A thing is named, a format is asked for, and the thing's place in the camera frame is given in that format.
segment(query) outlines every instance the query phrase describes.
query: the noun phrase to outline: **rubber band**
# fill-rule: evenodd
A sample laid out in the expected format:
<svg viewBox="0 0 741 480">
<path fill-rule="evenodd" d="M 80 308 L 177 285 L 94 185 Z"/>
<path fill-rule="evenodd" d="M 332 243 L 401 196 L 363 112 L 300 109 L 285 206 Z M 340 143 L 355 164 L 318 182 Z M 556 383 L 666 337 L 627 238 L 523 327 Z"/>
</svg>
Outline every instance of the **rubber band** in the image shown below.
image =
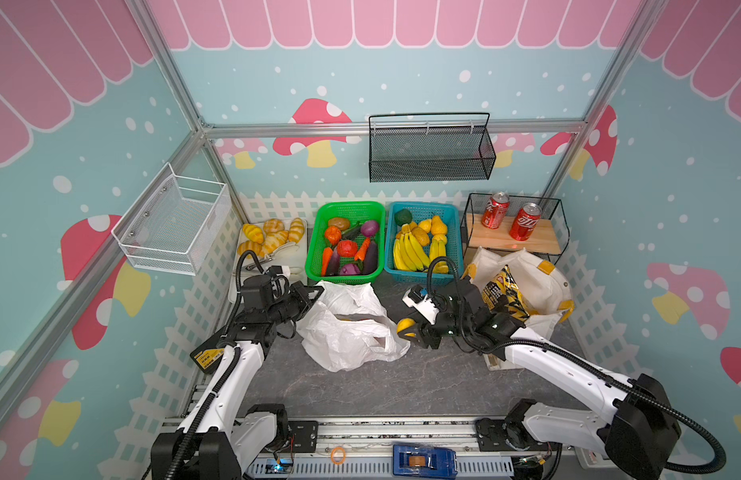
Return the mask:
<svg viewBox="0 0 741 480">
<path fill-rule="evenodd" d="M 341 451 L 344 455 L 341 457 L 340 462 L 336 462 L 336 459 L 334 456 L 336 456 L 336 452 Z M 346 460 L 346 450 L 344 450 L 344 447 L 336 447 L 333 449 L 333 451 L 330 453 L 330 461 L 333 462 L 335 465 L 341 465 L 344 463 L 344 460 Z"/>
</svg>

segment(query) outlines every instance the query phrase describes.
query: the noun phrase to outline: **cutting board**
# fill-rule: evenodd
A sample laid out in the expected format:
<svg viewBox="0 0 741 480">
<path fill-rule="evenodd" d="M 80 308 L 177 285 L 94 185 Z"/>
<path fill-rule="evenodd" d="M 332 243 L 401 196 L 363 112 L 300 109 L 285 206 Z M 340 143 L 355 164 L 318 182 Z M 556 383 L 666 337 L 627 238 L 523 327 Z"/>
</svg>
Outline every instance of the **cutting board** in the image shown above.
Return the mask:
<svg viewBox="0 0 741 480">
<path fill-rule="evenodd" d="M 285 230 L 290 229 L 290 223 L 295 220 L 294 218 L 291 219 L 281 219 L 283 223 L 285 224 Z M 272 265 L 287 265 L 290 267 L 291 273 L 290 273 L 290 283 L 301 281 L 304 285 L 307 284 L 307 273 L 304 270 L 304 265 L 307 263 L 307 252 L 309 249 L 309 243 L 307 242 L 307 230 L 308 225 L 306 219 L 301 219 L 304 222 L 304 236 L 301 237 L 301 240 L 298 241 L 296 246 L 290 247 L 287 250 L 284 250 L 282 252 L 277 252 L 274 255 L 274 260 L 271 260 L 270 262 L 267 262 L 266 264 L 261 264 L 261 266 L 264 268 L 264 271 L 269 268 Z M 261 222 L 260 224 L 254 224 L 258 225 L 261 228 L 264 227 L 264 222 Z M 240 236 L 238 238 L 237 245 L 240 245 L 243 242 L 247 242 L 250 240 L 247 236 L 245 236 L 244 233 L 242 233 L 242 230 L 240 229 Z M 229 301 L 234 303 L 234 301 L 237 299 L 237 288 L 234 285 L 234 268 L 237 267 L 237 262 L 240 260 L 240 255 L 237 253 L 237 247 L 234 248 L 234 263 L 232 271 L 231 271 L 231 283 L 229 284 Z M 244 266 L 250 265 L 253 263 L 253 259 L 248 258 L 245 259 L 243 262 Z M 242 282 L 245 281 L 246 278 L 253 275 L 259 275 L 260 272 L 257 269 L 247 271 L 245 270 L 243 266 L 240 278 Z"/>
</svg>

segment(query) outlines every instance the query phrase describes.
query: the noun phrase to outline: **mushroom illustration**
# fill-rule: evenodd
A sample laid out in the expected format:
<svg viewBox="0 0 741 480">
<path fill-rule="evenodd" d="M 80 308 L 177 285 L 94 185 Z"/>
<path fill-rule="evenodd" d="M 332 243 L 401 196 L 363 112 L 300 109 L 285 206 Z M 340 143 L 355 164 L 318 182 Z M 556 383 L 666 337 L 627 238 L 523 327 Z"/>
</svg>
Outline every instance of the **mushroom illustration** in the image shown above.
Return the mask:
<svg viewBox="0 0 741 480">
<path fill-rule="evenodd" d="M 308 98 L 288 121 L 291 124 L 348 124 L 351 119 L 336 105 L 319 98 Z M 357 144 L 360 137 L 306 137 L 277 138 L 274 151 L 280 155 L 292 155 L 308 149 L 307 165 L 312 168 L 328 168 L 336 164 L 336 155 L 330 148 L 330 141 Z"/>
<path fill-rule="evenodd" d="M 572 135 L 559 133 L 547 140 L 541 146 L 544 155 L 556 155 L 565 151 Z M 581 181 L 584 178 L 586 161 L 591 158 L 595 161 L 597 173 L 603 176 L 610 170 L 615 156 L 618 142 L 618 121 L 613 107 L 608 105 L 595 129 L 589 134 L 584 147 L 577 153 L 570 169 L 571 178 Z"/>
<path fill-rule="evenodd" d="M 495 165 L 493 168 L 504 168 L 511 165 L 511 153 L 523 151 L 530 153 L 535 150 L 535 139 L 531 134 L 496 134 L 491 138 L 495 149 Z"/>
<path fill-rule="evenodd" d="M 653 306 L 667 323 L 676 325 L 680 317 L 692 311 L 701 332 L 709 340 L 716 339 L 727 327 L 730 317 L 730 296 L 720 274 L 693 266 L 650 264 L 650 281 L 645 286 L 658 285 L 667 292 L 653 298 Z"/>
<path fill-rule="evenodd" d="M 234 166 L 240 170 L 246 170 L 256 166 L 256 162 L 250 158 L 250 153 L 266 154 L 269 149 L 264 142 L 258 138 L 219 138 L 214 142 L 218 154 L 226 165 L 231 165 L 231 159 L 234 159 Z"/>
<path fill-rule="evenodd" d="M 722 349 L 720 364 L 727 376 L 741 387 L 741 349 L 729 346 Z"/>
<path fill-rule="evenodd" d="M 92 216 L 72 225 L 64 233 L 61 260 L 65 280 L 58 282 L 59 289 L 63 290 L 77 278 L 108 237 L 110 226 L 119 218 L 117 215 Z M 91 349 L 104 338 L 113 300 L 119 301 L 129 316 L 135 316 L 144 305 L 151 285 L 149 274 L 136 271 L 123 257 L 72 327 L 72 338 L 77 348 Z"/>
<path fill-rule="evenodd" d="M 0 430 L 0 479 L 25 478 L 32 470 L 38 438 L 54 446 L 66 442 L 82 411 L 80 402 L 54 400 L 77 371 L 77 360 L 55 360 L 37 380 Z"/>
</svg>

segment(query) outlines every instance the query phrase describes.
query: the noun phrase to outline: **red soda can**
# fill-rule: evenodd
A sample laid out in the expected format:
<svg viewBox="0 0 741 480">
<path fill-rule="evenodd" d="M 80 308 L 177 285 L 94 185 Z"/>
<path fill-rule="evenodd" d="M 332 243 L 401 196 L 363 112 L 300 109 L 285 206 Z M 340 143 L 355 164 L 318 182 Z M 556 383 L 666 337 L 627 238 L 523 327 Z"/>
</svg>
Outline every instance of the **red soda can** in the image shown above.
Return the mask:
<svg viewBox="0 0 741 480">
<path fill-rule="evenodd" d="M 508 211 L 509 195 L 504 192 L 491 195 L 488 199 L 488 206 L 485 207 L 485 213 L 482 214 L 482 225 L 493 229 L 498 228 Z"/>
<path fill-rule="evenodd" d="M 530 238 L 535 226 L 541 219 L 541 207 L 536 204 L 525 204 L 515 217 L 514 224 L 511 225 L 509 235 L 515 240 L 524 242 Z"/>
</svg>

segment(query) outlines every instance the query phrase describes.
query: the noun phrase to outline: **gray countertop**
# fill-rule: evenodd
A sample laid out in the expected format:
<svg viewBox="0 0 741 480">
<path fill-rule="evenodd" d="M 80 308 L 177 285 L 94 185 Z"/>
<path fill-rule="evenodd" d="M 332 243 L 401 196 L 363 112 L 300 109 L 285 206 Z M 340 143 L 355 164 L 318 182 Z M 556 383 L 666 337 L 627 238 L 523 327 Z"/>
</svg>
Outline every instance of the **gray countertop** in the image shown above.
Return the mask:
<svg viewBox="0 0 741 480">
<path fill-rule="evenodd" d="M 397 322 L 410 309 L 402 302 L 411 283 L 386 272 L 375 294 Z M 569 322 L 551 340 L 582 355 Z M 481 355 L 466 354 L 452 340 L 438 350 L 411 346 L 394 362 L 367 362 L 350 372 L 329 372 L 308 356 L 300 337 L 277 339 L 250 383 L 241 414 L 257 403 L 283 403 L 289 416 L 505 415 L 519 398 L 581 408 L 573 397 L 524 369 L 491 372 Z"/>
</svg>

